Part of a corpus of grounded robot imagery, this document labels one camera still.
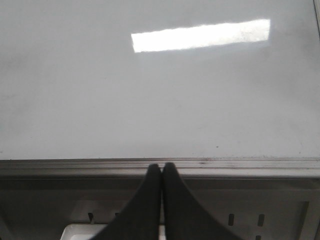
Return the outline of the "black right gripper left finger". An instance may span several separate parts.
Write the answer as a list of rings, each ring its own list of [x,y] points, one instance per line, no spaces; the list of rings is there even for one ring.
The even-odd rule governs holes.
[[[93,240],[158,240],[161,169],[151,164],[133,198]]]

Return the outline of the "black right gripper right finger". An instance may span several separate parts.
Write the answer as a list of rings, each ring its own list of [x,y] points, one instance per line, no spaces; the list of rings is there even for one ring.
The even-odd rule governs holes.
[[[166,239],[236,240],[238,238],[200,205],[172,162],[167,162],[162,170],[162,189]]]

